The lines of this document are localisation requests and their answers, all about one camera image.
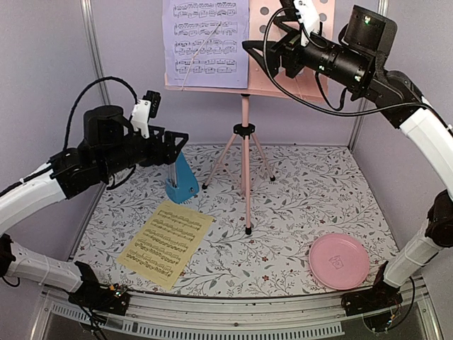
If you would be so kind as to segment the purple sheet music paper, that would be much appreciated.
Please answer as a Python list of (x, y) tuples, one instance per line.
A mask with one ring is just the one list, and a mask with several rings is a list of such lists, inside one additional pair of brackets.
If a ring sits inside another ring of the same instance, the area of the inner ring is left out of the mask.
[(248, 1), (164, 1), (166, 85), (246, 89)]

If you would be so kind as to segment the blue metronome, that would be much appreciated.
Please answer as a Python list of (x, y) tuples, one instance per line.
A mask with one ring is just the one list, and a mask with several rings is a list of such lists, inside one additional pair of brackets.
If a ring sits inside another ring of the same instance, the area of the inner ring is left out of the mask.
[(199, 193), (199, 184), (181, 152), (176, 161), (168, 166), (166, 195), (176, 204), (184, 203)]

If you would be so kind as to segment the yellow sheet music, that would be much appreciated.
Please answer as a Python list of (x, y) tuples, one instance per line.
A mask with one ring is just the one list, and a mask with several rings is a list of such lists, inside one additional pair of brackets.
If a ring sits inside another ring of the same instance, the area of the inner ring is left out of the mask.
[(164, 201), (120, 253), (117, 262), (170, 290), (213, 221), (212, 216)]

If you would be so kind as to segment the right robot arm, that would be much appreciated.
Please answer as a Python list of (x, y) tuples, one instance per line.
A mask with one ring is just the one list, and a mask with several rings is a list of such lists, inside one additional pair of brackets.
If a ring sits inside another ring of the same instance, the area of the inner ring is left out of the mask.
[(276, 42), (246, 40), (242, 46), (269, 80), (280, 70), (294, 78), (307, 68), (341, 84), (352, 100), (367, 99), (415, 144), (445, 185), (428, 211), (426, 227), (380, 267), (367, 291), (366, 303), (380, 309), (413, 273), (452, 246), (452, 127), (403, 72), (386, 69), (397, 31), (393, 20), (354, 6), (332, 42), (322, 36), (323, 24), (310, 1), (283, 1), (268, 25), (284, 36)]

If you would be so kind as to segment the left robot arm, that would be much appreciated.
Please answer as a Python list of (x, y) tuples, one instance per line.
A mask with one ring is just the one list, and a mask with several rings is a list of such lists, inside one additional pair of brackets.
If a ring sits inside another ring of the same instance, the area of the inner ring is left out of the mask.
[(82, 262), (63, 262), (30, 251), (7, 231), (49, 205), (69, 200), (105, 183), (126, 169), (173, 164), (189, 136), (148, 124), (152, 103), (140, 101), (127, 119), (119, 106), (99, 106), (84, 113), (84, 138), (66, 148), (1, 192), (1, 277), (25, 278), (68, 293), (77, 292), (89, 307), (100, 307), (105, 292), (93, 269)]

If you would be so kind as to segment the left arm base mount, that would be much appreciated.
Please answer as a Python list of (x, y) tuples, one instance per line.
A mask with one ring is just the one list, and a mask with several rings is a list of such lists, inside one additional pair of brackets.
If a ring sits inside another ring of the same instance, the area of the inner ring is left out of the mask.
[(130, 294), (126, 285), (84, 282), (77, 291), (68, 293), (68, 301), (90, 311), (125, 316), (130, 303)]

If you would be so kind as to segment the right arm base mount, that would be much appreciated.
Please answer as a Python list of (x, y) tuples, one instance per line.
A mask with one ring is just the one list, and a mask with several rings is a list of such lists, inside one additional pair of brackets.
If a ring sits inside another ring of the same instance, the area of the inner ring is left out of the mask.
[(378, 283), (369, 289), (345, 293), (341, 296), (341, 305), (347, 316), (366, 314), (396, 306), (402, 302), (399, 289), (386, 283)]

